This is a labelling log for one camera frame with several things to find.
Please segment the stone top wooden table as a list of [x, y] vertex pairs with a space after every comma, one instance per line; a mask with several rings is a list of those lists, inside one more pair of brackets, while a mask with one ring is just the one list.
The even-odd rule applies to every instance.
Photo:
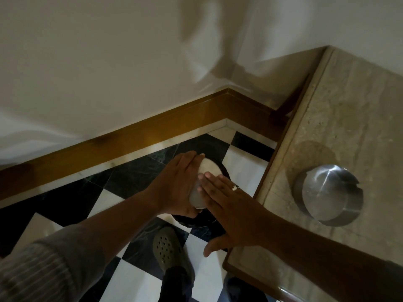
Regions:
[[[346, 168], [364, 193], [350, 224], [308, 217], [291, 196], [303, 170]], [[266, 209], [326, 240], [403, 267], [403, 76], [329, 47], [259, 190]]]

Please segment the person's right forearm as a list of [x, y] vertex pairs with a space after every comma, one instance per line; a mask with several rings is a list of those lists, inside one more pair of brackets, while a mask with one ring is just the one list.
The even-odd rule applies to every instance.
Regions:
[[402, 266], [265, 214], [262, 247], [338, 302], [403, 302]]

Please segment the person's right hand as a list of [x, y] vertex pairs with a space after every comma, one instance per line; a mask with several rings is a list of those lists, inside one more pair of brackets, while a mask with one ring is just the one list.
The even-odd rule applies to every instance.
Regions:
[[270, 250], [274, 246], [266, 228], [273, 215], [259, 202], [223, 175], [205, 172], [198, 179], [200, 196], [225, 233], [234, 239], [234, 247], [261, 246]]

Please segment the person's left hand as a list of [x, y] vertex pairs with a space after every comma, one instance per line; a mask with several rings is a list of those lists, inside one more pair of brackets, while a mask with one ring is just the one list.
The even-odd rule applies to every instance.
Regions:
[[189, 196], [198, 179], [205, 154], [195, 151], [176, 155], [146, 189], [156, 215], [178, 215], [178, 208], [190, 204]]

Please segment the short wooden baseboard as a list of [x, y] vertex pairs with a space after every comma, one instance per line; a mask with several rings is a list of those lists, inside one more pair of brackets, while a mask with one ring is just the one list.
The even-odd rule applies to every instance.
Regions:
[[227, 118], [275, 142], [282, 140], [288, 116], [265, 106], [231, 88], [227, 88]]

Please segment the black waste bin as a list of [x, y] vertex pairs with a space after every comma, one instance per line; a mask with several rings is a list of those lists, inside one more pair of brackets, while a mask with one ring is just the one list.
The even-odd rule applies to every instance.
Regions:
[[188, 228], [209, 227], [211, 224], [217, 221], [207, 208], [203, 209], [196, 218], [188, 218], [180, 215], [173, 215], [173, 218], [178, 223]]

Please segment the grey striped shirt sleeve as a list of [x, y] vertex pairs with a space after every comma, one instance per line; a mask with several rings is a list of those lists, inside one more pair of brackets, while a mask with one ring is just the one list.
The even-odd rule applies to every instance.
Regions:
[[64, 227], [0, 261], [0, 302], [78, 302], [106, 265], [94, 232]]

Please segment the person's left forearm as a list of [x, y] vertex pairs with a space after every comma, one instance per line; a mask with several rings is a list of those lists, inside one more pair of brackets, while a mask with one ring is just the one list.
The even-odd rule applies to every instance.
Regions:
[[164, 211], [164, 193], [145, 189], [79, 223], [94, 234], [105, 267], [141, 229]]

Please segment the dark trouser leg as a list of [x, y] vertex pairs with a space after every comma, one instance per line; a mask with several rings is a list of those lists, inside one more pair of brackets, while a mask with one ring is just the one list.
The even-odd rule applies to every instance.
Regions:
[[269, 302], [263, 291], [231, 274], [225, 277], [224, 291], [229, 302]]
[[166, 270], [158, 302], [189, 302], [194, 281], [191, 274], [181, 266]]

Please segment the long wooden baseboard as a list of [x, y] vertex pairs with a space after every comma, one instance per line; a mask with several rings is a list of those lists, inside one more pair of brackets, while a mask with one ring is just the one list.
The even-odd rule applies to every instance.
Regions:
[[0, 171], [0, 201], [218, 122], [216, 107], [229, 88], [102, 136]]

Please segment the green perforated clog shoe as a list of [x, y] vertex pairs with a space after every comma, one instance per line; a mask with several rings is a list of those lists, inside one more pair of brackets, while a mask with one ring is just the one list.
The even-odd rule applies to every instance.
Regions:
[[181, 267], [185, 269], [191, 283], [194, 283], [193, 266], [172, 227], [164, 227], [154, 236], [153, 253], [164, 274], [170, 268]]

